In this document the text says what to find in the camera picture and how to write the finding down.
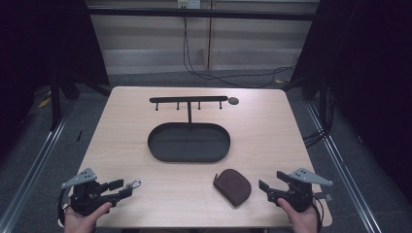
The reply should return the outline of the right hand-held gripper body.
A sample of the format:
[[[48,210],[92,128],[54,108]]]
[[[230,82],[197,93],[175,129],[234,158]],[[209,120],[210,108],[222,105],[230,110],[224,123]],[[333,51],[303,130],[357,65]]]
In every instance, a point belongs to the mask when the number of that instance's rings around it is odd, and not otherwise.
[[[289,177],[292,179],[287,183],[288,190],[274,189],[274,194],[271,195],[271,201],[278,204],[278,199],[283,198],[287,200],[290,205],[299,213],[305,212],[313,199],[312,184],[332,186],[333,182],[327,180],[305,168],[299,168],[290,172]]]

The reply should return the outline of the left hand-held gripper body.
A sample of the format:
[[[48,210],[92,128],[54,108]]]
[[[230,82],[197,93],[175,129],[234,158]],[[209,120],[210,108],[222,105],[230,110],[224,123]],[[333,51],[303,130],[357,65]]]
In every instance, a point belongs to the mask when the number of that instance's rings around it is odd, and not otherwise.
[[[62,191],[72,188],[70,206],[75,213],[89,216],[108,202],[101,194],[109,189],[109,184],[98,183],[96,179],[97,176],[87,167],[61,186]]]

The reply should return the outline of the person's left hand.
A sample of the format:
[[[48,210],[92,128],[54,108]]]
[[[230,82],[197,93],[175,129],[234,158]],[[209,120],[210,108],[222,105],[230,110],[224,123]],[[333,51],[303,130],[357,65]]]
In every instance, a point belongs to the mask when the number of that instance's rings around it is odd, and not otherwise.
[[[107,202],[89,216],[82,216],[68,207],[64,212],[64,233],[93,233],[97,220],[106,215],[111,208],[112,204]]]

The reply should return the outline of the person's right hand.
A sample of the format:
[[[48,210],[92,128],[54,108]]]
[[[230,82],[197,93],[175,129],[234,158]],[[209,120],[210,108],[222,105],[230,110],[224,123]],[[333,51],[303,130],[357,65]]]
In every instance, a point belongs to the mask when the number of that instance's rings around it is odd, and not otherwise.
[[[299,213],[283,198],[278,199],[278,204],[287,214],[294,233],[318,233],[318,215],[313,207]]]

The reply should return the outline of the brown zip pouch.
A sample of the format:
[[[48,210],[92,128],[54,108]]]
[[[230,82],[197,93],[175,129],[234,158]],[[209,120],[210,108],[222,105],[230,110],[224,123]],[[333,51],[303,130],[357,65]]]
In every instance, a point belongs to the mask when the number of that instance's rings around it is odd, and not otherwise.
[[[213,186],[234,208],[243,204],[252,193],[250,182],[234,169],[216,174]]]

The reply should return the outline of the black hook stand with tray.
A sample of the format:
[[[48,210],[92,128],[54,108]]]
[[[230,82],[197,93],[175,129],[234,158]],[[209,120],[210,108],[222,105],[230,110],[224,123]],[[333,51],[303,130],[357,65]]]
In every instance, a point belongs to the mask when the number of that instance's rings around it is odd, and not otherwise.
[[[187,122],[165,122],[155,127],[148,137],[148,147],[154,158],[163,162],[214,163],[224,159],[230,149],[229,133],[222,126],[208,122],[193,122],[191,103],[201,108],[202,102],[218,102],[222,107],[227,96],[152,97],[158,110],[160,103],[187,104]]]

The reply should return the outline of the black stand leg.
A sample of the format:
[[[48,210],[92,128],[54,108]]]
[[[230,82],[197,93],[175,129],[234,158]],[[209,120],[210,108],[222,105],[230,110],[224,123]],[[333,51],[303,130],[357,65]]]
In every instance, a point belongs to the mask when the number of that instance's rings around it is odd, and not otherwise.
[[[70,75],[57,74],[54,72],[51,75],[51,109],[52,109],[52,122],[51,131],[57,128],[57,125],[62,121],[61,106],[60,106],[60,92],[66,96],[69,100],[77,100],[80,96],[80,92],[76,87],[77,83],[82,83],[92,90],[102,94],[103,96],[109,96],[111,91],[100,86],[98,83],[94,83],[87,80],[76,73]]]

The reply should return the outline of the dark curtain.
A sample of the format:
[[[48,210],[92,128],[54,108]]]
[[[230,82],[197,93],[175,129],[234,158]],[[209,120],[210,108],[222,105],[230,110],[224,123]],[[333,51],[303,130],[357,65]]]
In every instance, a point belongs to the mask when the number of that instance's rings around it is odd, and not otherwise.
[[[320,0],[292,78],[326,82],[412,205],[412,0]]]
[[[17,140],[35,89],[109,83],[86,0],[0,0],[0,159]]]

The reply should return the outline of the metal floor rail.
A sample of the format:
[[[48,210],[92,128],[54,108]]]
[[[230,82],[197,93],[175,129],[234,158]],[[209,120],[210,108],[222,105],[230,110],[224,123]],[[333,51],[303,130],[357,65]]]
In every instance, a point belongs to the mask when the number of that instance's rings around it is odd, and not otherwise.
[[[41,150],[30,167],[28,174],[25,176],[23,182],[18,187],[16,196],[8,205],[5,214],[0,218],[0,233],[12,233],[17,219],[25,206],[36,182],[39,180],[40,174],[43,171],[52,150],[57,143],[60,135],[65,127],[67,118],[70,116],[71,110],[68,110],[58,122],[55,129],[52,130],[43,143]]]
[[[383,233],[375,215],[372,213],[348,166],[346,165],[340,150],[335,144],[333,138],[326,133],[324,126],[321,124],[321,115],[319,111],[314,104],[307,104],[307,109],[317,130],[323,134],[323,144],[331,157],[331,160],[355,206],[355,209],[360,216],[366,231],[368,233]]]

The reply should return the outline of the vertical wall strip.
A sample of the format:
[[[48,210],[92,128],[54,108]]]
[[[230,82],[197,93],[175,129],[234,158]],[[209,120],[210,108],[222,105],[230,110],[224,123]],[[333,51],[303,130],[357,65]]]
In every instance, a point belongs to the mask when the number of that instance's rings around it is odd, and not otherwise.
[[[208,3],[208,10],[214,10],[214,1],[210,0]],[[213,19],[211,17],[208,18],[208,37],[207,37],[207,59],[206,59],[206,69],[209,71],[211,70],[211,59],[212,59],[212,44],[213,44]]]

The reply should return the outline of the black horizontal frame bar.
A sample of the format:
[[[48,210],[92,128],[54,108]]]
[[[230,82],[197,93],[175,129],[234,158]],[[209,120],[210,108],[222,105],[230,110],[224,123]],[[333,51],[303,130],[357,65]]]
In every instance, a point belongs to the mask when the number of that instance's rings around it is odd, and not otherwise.
[[[222,10],[193,10],[193,9],[141,9],[141,8],[103,8],[89,7],[90,15],[103,16],[142,16],[142,17],[208,17],[208,18],[241,18],[241,19],[270,19],[270,20],[316,20],[316,14],[300,13],[271,13],[243,12]]]

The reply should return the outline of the white wall socket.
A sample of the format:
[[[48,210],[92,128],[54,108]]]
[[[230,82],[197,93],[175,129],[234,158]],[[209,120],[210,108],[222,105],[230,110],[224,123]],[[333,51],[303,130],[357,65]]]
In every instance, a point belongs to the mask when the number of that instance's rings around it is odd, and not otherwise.
[[[193,10],[201,9],[200,0],[177,0],[177,5],[179,9],[193,9]]]

